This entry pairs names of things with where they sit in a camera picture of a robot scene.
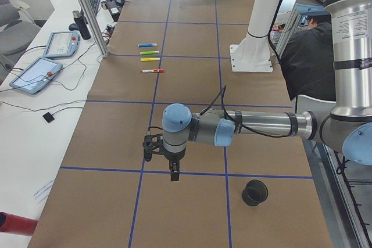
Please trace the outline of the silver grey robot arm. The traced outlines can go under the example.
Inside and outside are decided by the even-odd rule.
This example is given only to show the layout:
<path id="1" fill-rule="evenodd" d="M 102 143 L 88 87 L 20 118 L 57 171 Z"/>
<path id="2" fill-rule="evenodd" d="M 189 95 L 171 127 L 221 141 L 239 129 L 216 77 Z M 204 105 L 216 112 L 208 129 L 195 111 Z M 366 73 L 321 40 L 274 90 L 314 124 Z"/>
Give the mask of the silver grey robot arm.
<path id="1" fill-rule="evenodd" d="M 371 164 L 371 0 L 297 0 L 301 13 L 331 15 L 336 101 L 311 99 L 299 114 L 206 109 L 172 104 L 163 112 L 160 151 L 170 177 L 180 176 L 187 142 L 228 146 L 235 134 L 299 136 L 322 142 L 347 159 Z"/>

